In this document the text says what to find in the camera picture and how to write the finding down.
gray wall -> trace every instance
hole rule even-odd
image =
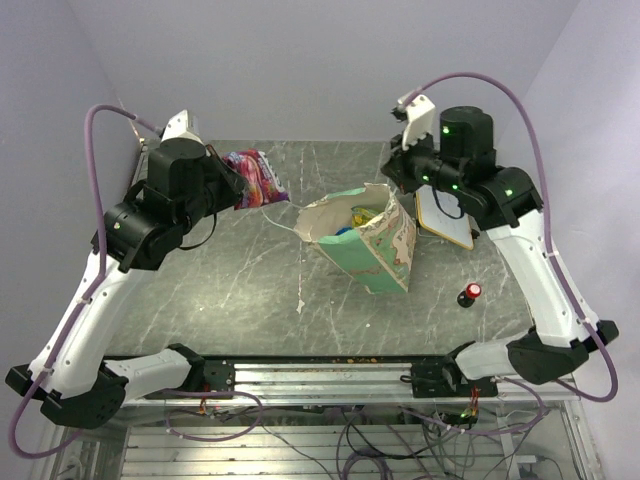
[[[577,0],[69,0],[125,105],[183,108],[217,139],[381,140],[395,100],[438,75],[491,73],[524,95]],[[490,109],[486,85],[435,88],[436,104]]]
[[[610,347],[620,374],[611,403],[585,402],[612,480],[638,478],[640,394],[640,16],[632,0],[582,0],[526,96],[540,135],[553,206],[554,237],[573,278],[621,336]],[[514,118],[501,159],[533,171],[531,147]],[[578,371],[580,386],[604,394],[599,355]]]
[[[94,103],[117,102],[66,2],[8,0],[0,7],[0,372],[28,363],[64,313],[95,229],[82,122]],[[124,119],[96,120],[105,204],[123,193],[136,138]],[[17,395],[0,385],[0,477],[26,478],[31,462],[9,452]],[[37,445],[38,413],[21,423]],[[29,435],[29,428],[36,428]]]

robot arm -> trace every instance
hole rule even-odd
[[[180,247],[184,235],[202,218],[235,205],[245,184],[206,150],[195,117],[186,110],[174,116],[159,147],[149,152],[147,179],[105,213],[106,278],[83,302],[81,296],[99,268],[96,235],[74,300],[53,336],[29,365],[11,369],[7,383],[26,394],[80,301],[86,305],[34,395],[52,422],[97,428],[129,398],[166,388],[198,388],[204,360],[182,345],[126,361],[103,362],[103,357],[130,303],[165,256]]]
[[[454,107],[440,115],[440,150],[429,132],[435,106],[417,96],[394,116],[407,121],[391,141],[382,173],[403,193],[422,185],[454,195],[460,208],[486,231],[513,271],[531,308],[534,326],[506,339],[471,343],[449,354],[445,375],[455,385],[463,378],[519,374],[534,384],[573,372],[596,349],[572,308],[544,248],[542,201],[529,175],[496,165],[493,120],[476,107]],[[562,258],[554,250],[570,287],[577,293]],[[605,344],[618,336],[612,321],[600,320],[579,296],[586,316]]]

red bottle cap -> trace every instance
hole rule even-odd
[[[477,283],[470,283],[465,292],[469,298],[478,298],[482,293],[482,288]]]

marble surface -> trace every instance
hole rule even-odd
[[[383,143],[215,145],[220,152],[265,151],[296,205],[387,181],[379,173],[388,156]],[[415,214],[410,196],[401,202]],[[531,325],[520,288],[485,235],[467,251],[420,232],[409,293],[374,296],[264,216],[293,227],[297,210],[281,203],[223,212],[208,243],[166,258],[107,353],[150,354],[181,342],[200,354],[432,354]],[[187,243],[204,238],[211,221],[200,222]],[[456,296],[470,281],[483,295],[463,309]]]

small dark bottle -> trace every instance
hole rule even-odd
[[[463,308],[469,308],[476,301],[476,298],[482,293],[482,288],[477,283],[470,283],[458,295],[458,305]]]

